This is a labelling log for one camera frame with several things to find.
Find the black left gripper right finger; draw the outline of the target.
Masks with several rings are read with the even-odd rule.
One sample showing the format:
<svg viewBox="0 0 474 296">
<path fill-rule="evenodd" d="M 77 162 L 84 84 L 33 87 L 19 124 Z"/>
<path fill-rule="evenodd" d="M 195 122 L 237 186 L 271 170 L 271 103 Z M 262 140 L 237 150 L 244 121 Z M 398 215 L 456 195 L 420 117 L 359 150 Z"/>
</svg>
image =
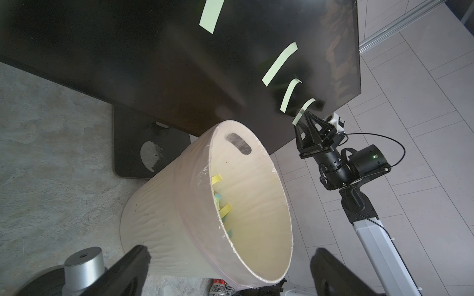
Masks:
<svg viewBox="0 0 474 296">
<path fill-rule="evenodd" d="M 316 250 L 310 268 L 318 296 L 378 295 L 327 249 Z"/>
</svg>

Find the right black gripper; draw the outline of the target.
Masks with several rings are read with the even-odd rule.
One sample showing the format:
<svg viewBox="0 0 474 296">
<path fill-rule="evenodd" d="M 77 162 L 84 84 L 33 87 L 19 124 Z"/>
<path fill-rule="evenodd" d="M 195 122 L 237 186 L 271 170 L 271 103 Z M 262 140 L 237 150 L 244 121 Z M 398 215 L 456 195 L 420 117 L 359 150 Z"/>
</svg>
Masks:
<svg viewBox="0 0 474 296">
<path fill-rule="evenodd" d="M 312 136 L 311 127 L 318 135 L 332 135 L 323 140 Z M 333 152 L 343 141 L 342 133 L 335 133 L 335 127 L 310 111 L 300 110 L 295 116 L 296 147 L 301 159 Z"/>
</svg>

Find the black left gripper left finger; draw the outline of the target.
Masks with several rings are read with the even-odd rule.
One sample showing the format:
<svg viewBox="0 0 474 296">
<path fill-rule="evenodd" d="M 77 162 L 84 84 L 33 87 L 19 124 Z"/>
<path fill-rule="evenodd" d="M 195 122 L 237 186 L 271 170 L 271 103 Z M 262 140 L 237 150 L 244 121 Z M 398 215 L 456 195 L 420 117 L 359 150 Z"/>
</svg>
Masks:
<svg viewBox="0 0 474 296">
<path fill-rule="evenodd" d="M 141 296 L 150 262 L 148 248 L 136 245 L 81 295 Z"/>
</svg>

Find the green sticky note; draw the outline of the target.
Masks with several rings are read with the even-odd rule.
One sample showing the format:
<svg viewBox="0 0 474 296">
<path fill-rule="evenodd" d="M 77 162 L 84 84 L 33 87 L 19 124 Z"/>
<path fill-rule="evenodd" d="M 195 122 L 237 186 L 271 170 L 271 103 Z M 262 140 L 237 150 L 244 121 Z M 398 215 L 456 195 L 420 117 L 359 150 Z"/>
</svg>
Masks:
<svg viewBox="0 0 474 296">
<path fill-rule="evenodd" d="M 289 44 L 280 55 L 275 59 L 269 70 L 265 73 L 262 78 L 262 82 L 265 86 L 269 86 L 270 82 L 274 79 L 276 74 L 285 64 L 285 62 L 298 50 L 296 42 Z"/>
<path fill-rule="evenodd" d="M 280 110 L 283 113 L 286 113 L 289 102 L 290 102 L 290 99 L 291 99 L 291 96 L 292 96 L 292 93 L 295 90 L 295 87 L 300 83 L 302 83 L 302 81 L 297 79 L 297 78 L 294 78 L 290 81 L 290 83 L 289 83 L 289 85 L 288 85 L 288 87 L 285 91 L 285 94 L 283 96 L 283 100 L 282 100 L 281 106 L 280 106 Z"/>
<path fill-rule="evenodd" d="M 304 113 L 307 111 L 307 108 L 314 103 L 316 100 L 314 98 L 310 98 L 308 101 L 306 101 L 303 106 L 300 108 L 300 110 L 297 112 L 295 118 L 292 121 L 292 124 L 296 126 L 298 122 L 300 121 L 301 117 L 304 115 Z"/>
<path fill-rule="evenodd" d="M 224 0 L 205 1 L 199 25 L 210 34 L 214 33 L 224 2 Z"/>
</svg>

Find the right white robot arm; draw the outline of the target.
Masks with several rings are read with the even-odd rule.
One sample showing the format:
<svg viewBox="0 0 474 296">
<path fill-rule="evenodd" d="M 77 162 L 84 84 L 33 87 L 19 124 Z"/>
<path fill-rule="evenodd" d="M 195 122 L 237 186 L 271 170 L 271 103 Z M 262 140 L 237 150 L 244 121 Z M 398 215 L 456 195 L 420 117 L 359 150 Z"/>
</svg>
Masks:
<svg viewBox="0 0 474 296">
<path fill-rule="evenodd" d="M 343 139 L 344 120 L 336 113 L 326 119 L 310 111 L 299 111 L 293 120 L 296 147 L 301 159 L 313 158 L 320 182 L 328 191 L 338 191 L 346 218 L 353 226 L 386 296 L 419 296 L 404 260 L 384 228 L 379 215 L 361 187 L 392 169 L 375 145 L 361 150 L 338 150 Z"/>
</svg>

